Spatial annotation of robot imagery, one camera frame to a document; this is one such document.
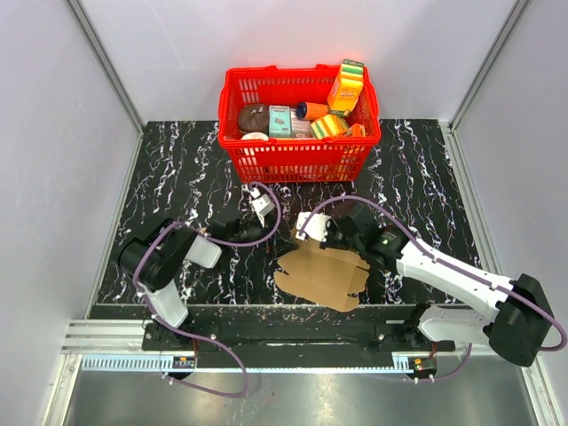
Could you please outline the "brown cardboard box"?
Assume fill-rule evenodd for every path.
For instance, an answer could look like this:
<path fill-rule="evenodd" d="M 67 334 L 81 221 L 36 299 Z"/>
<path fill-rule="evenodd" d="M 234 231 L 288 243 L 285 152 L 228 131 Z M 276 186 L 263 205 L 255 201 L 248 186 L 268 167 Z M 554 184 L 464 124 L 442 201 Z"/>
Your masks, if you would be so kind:
<path fill-rule="evenodd" d="M 370 265 L 351 251 L 321 248 L 314 239 L 296 244 L 278 259 L 277 287 L 338 312 L 354 310 L 366 289 Z"/>

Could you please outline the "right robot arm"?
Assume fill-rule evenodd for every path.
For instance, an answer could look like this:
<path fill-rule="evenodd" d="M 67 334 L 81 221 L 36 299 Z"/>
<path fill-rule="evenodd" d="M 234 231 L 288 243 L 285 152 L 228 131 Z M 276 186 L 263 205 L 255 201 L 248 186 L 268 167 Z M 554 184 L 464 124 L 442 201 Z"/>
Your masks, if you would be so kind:
<path fill-rule="evenodd" d="M 424 351 L 434 342 L 461 341 L 490 347 L 519 367 L 529 367 L 542 348 L 554 315 L 534 277 L 485 272 L 445 255 L 397 225 L 379 226 L 368 213 L 319 216 L 323 244 L 421 281 L 456 297 L 460 309 L 424 305 L 407 320 L 405 344 Z"/>

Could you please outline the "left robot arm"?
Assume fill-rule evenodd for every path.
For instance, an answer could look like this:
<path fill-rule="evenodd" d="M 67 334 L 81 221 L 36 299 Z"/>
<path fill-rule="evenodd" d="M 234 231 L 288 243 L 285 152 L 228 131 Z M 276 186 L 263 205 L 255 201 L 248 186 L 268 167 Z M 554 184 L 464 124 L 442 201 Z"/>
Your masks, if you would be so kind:
<path fill-rule="evenodd" d="M 174 229 L 173 223 L 171 218 L 158 217 L 143 225 L 123 244 L 117 263 L 167 323 L 162 329 L 162 341 L 173 351 L 182 351 L 193 338 L 192 316 L 178 294 L 174 278 L 183 263 L 205 269 L 215 267 L 224 248 L 186 226 Z"/>

